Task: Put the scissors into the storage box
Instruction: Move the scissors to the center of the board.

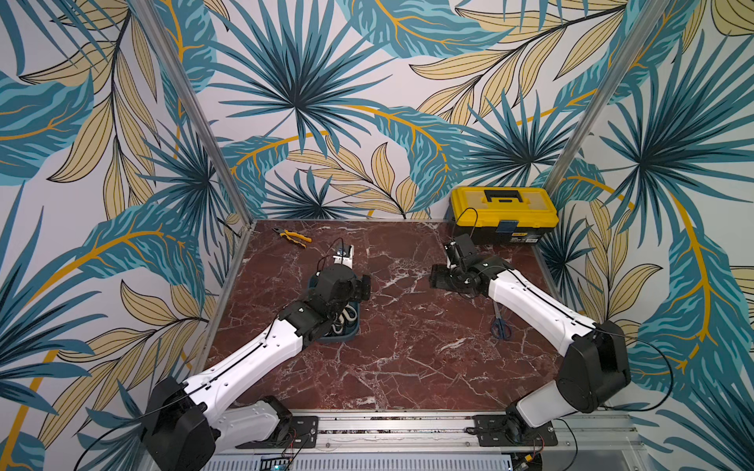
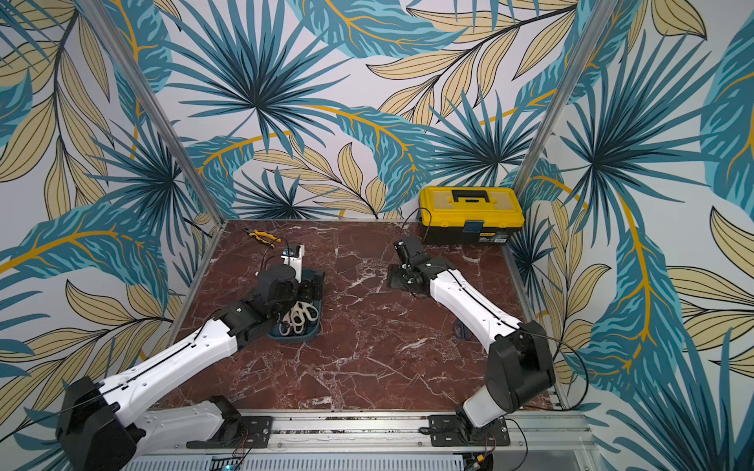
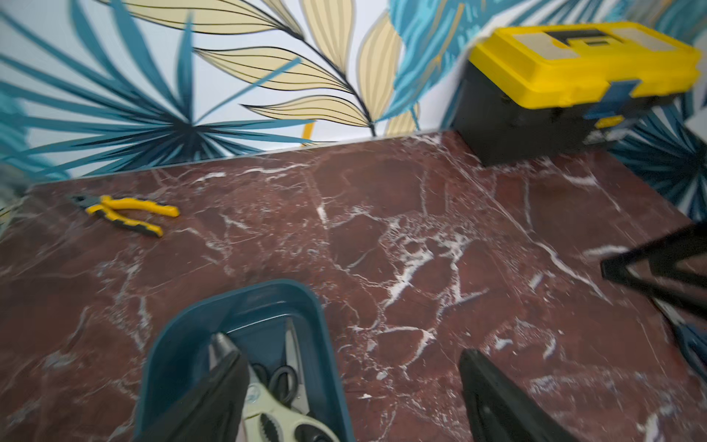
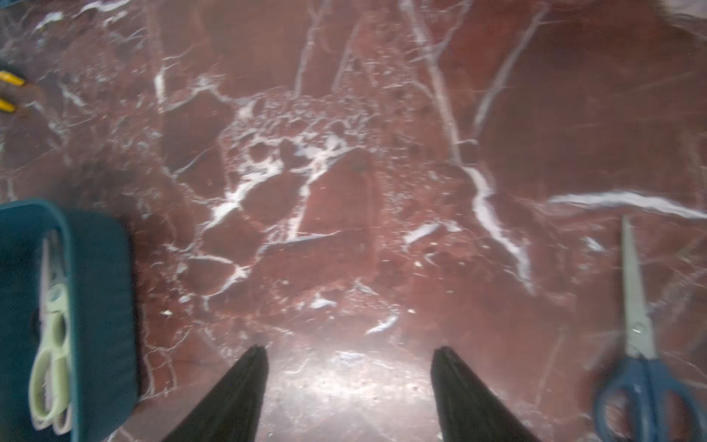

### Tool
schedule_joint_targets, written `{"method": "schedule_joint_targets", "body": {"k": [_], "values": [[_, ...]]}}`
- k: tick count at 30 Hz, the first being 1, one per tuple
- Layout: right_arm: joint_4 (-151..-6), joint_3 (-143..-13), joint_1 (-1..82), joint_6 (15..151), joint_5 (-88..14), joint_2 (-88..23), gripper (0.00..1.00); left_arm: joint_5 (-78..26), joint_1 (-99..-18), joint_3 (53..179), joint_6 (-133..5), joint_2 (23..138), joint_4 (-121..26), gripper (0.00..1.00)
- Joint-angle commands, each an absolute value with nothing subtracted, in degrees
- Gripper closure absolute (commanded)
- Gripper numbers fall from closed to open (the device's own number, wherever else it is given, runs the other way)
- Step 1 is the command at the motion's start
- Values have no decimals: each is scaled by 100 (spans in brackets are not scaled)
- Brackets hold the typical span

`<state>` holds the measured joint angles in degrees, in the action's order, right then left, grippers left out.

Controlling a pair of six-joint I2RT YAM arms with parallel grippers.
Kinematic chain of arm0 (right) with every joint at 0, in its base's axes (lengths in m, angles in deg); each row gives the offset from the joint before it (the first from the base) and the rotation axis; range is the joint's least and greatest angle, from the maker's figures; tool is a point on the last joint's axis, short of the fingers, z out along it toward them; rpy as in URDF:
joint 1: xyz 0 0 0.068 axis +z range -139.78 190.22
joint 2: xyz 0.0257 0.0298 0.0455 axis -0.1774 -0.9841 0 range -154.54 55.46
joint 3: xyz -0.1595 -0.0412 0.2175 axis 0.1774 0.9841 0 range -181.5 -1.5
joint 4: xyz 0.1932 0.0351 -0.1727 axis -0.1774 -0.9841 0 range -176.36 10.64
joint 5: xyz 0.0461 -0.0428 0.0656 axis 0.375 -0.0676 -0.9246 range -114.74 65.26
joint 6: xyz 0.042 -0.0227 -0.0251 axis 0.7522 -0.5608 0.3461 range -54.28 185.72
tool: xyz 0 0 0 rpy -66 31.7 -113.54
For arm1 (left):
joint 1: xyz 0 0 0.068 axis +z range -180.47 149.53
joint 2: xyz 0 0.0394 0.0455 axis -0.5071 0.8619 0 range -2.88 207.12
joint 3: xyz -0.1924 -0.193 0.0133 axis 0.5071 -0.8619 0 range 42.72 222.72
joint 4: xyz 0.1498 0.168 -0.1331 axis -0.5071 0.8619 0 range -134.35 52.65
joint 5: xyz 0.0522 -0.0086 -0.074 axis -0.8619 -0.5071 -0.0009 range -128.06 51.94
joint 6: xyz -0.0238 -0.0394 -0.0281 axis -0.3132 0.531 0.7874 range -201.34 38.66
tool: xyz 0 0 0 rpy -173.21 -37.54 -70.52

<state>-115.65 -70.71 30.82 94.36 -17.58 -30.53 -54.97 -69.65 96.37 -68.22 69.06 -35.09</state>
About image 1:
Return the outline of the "blue handled scissors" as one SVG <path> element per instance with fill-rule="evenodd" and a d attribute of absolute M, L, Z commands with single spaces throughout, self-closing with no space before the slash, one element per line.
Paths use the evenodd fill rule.
<path fill-rule="evenodd" d="M 502 316 L 502 309 L 497 302 L 493 303 L 494 320 L 491 324 L 491 334 L 498 341 L 510 341 L 512 329 Z"/>

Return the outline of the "white handled scissors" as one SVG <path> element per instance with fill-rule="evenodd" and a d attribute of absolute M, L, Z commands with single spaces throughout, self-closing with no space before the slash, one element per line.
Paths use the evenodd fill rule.
<path fill-rule="evenodd" d="M 332 332 L 336 336 L 341 336 L 347 329 L 351 329 L 359 319 L 359 312 L 353 306 L 347 304 L 341 313 L 337 316 L 332 325 Z"/>

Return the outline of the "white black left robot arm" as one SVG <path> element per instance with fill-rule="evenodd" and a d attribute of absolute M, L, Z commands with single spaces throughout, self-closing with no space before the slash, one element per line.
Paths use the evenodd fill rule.
<path fill-rule="evenodd" d="M 231 412 L 230 406 L 267 373 L 328 333 L 347 306 L 370 295 L 369 276 L 357 276 L 344 264 L 328 266 L 312 288 L 223 361 L 184 381 L 160 381 L 139 420 L 141 443 L 157 467 L 200 470 L 218 451 L 286 438 L 292 415 L 273 396 L 265 396 L 248 412 Z"/>

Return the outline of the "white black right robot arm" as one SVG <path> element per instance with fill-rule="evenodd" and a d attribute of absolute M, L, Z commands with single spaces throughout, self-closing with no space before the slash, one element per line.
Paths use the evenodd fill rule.
<path fill-rule="evenodd" d="M 563 357 L 556 378 L 527 394 L 506 411 L 515 441 L 555 419 L 590 413 L 630 382 L 624 332 L 559 303 L 495 255 L 479 252 L 469 235 L 444 245 L 447 262 L 436 264 L 430 287 L 465 296 L 486 296 L 536 329 Z"/>

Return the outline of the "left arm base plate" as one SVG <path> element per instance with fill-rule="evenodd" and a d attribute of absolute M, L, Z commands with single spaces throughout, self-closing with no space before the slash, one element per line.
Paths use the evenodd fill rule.
<path fill-rule="evenodd" d="M 270 438 L 253 445 L 258 449 L 313 449 L 318 433 L 318 416 L 293 416 L 284 420 Z"/>

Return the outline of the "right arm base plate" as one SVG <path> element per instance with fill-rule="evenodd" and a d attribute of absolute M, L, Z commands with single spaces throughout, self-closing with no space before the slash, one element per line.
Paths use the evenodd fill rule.
<path fill-rule="evenodd" d="M 465 433 L 477 437 L 481 447 L 555 447 L 557 435 L 551 422 L 532 428 L 522 419 L 506 415 L 475 415 Z"/>

